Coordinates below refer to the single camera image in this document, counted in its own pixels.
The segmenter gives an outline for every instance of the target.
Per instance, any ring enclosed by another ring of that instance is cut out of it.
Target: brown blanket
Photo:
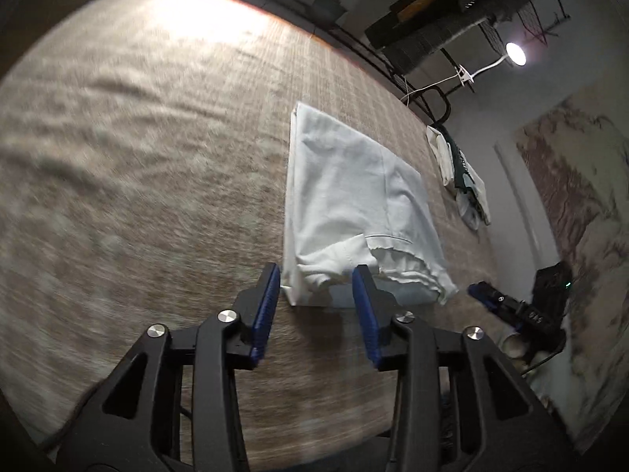
[[[0,386],[25,421],[57,428],[151,323],[198,324],[281,262],[298,100],[413,165],[453,280],[495,280],[424,124],[327,44],[234,0],[98,0],[0,86]],[[499,327],[463,294],[423,310]],[[352,311],[281,299],[265,361],[237,381],[254,469],[391,421],[395,377],[370,367]]]

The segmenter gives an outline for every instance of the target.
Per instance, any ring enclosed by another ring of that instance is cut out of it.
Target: white lamp head
[[[526,55],[522,48],[520,48],[514,42],[508,42],[505,46],[507,50],[507,55],[511,58],[511,61],[517,65],[524,65],[526,63]]]

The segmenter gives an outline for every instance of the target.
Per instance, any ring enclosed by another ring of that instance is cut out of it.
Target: beige fabric surface
[[[97,0],[0,86],[0,386],[23,420],[57,428],[151,323],[198,324],[281,263],[298,100],[416,168],[453,280],[495,281],[424,124],[327,44],[234,0]],[[463,293],[422,311],[500,328]],[[395,376],[370,367],[352,311],[281,299],[265,361],[237,381],[256,470],[391,421]]]

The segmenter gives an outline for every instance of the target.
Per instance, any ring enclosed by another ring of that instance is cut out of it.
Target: white cloth
[[[468,201],[463,201],[463,199],[458,196],[457,189],[454,187],[454,164],[452,162],[452,150],[450,148],[450,144],[445,141],[445,138],[437,129],[429,125],[426,126],[426,138],[429,141],[430,149],[432,150],[436,162],[439,165],[443,186],[445,186],[448,191],[457,198],[458,209],[465,223],[471,228],[474,228],[474,225],[471,225],[471,221],[475,219],[471,214],[472,206]],[[461,156],[465,162],[470,178],[474,183],[473,189],[476,194],[476,200],[482,209],[483,221],[485,222],[485,225],[489,225],[491,224],[491,215],[489,214],[489,203],[487,202],[485,183],[472,168],[472,165],[469,164],[463,154],[463,151],[461,151]]]
[[[304,103],[291,116],[282,287],[291,304],[348,282],[366,264],[445,302],[457,288],[421,176],[388,149]]]

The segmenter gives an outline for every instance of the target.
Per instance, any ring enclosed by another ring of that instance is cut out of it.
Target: bright light spot
[[[526,63],[526,55],[522,48],[513,42],[508,42],[506,45],[507,55],[517,65],[524,65]]]
[[[172,37],[233,45],[262,36],[270,19],[235,0],[158,0],[150,12]]]

